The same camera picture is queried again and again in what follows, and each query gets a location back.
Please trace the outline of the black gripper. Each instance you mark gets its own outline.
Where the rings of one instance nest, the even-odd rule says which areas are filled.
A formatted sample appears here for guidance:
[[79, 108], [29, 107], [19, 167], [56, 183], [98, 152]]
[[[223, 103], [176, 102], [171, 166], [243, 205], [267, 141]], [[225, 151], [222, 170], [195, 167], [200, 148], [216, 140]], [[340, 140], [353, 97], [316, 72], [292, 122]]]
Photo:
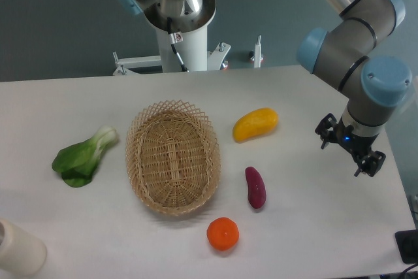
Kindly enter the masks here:
[[321, 149], [325, 149], [330, 143], [338, 143], [352, 155], [357, 164], [354, 177], [358, 177], [360, 173], [374, 177], [386, 159], [383, 152], [372, 150], [372, 145], [381, 130], [381, 125], [364, 125], [350, 113], [344, 112], [338, 123], [334, 115], [328, 113], [315, 128], [315, 133], [321, 139]]

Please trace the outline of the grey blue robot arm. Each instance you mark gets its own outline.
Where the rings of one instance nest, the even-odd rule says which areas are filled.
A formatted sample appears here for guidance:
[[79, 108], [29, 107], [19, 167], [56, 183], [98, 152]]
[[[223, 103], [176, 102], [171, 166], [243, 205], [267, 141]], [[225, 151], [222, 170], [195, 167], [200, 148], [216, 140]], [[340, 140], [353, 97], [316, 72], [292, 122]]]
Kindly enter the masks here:
[[[230, 46], [207, 49], [207, 27], [215, 0], [118, 0], [131, 14], [145, 15], [155, 28], [159, 55], [116, 59], [118, 70], [160, 65], [166, 73], [220, 70]], [[402, 0], [327, 0], [342, 19], [332, 31], [310, 31], [297, 51], [298, 62], [348, 98], [340, 119], [326, 115], [315, 132], [323, 145], [339, 144], [357, 172], [375, 175], [385, 154], [372, 144], [412, 80], [409, 67], [394, 57], [368, 57], [405, 17]]]

